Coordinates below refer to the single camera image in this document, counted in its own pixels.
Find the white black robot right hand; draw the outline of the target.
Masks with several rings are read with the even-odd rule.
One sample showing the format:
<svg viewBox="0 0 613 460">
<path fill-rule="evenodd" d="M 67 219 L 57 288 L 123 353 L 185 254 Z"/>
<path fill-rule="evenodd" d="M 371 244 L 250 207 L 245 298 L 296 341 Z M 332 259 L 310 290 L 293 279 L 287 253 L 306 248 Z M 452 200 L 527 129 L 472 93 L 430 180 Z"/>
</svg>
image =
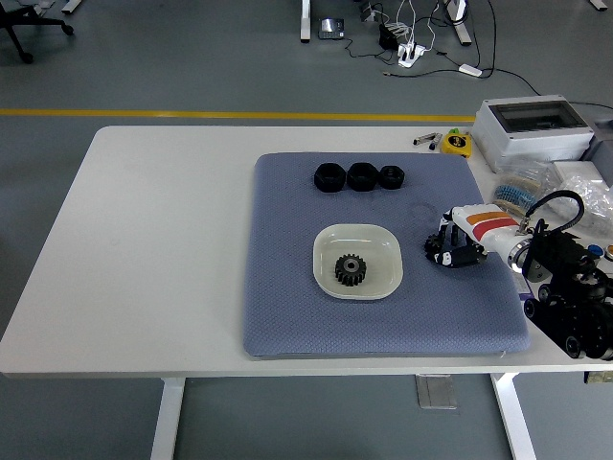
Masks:
<svg viewBox="0 0 613 460">
<path fill-rule="evenodd" d="M 495 204 L 456 206 L 443 214 L 437 234 L 425 244 L 426 258 L 451 268 L 476 265 L 488 253 L 497 253 L 514 271 L 520 271 L 520 259 L 526 255 L 531 237 Z"/>
</svg>

